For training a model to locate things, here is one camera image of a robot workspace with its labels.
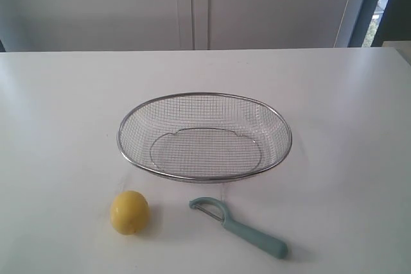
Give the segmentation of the yellow lemon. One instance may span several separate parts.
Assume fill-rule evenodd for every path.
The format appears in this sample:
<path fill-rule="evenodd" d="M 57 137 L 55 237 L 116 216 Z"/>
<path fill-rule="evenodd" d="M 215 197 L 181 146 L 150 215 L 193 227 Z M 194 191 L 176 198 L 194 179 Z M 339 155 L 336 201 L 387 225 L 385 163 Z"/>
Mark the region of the yellow lemon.
<path fill-rule="evenodd" d="M 122 235 L 133 235 L 148 226 L 150 208 L 146 198 L 137 191 L 123 191 L 110 207 L 110 223 Z"/>

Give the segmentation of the white cabinet doors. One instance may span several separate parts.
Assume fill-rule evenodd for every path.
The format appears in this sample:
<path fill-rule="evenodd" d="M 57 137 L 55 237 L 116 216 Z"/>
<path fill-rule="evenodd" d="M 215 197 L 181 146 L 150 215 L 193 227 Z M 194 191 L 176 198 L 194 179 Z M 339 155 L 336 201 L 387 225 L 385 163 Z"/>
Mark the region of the white cabinet doors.
<path fill-rule="evenodd" d="M 8 51 L 333 47 L 348 0 L 1 0 Z"/>

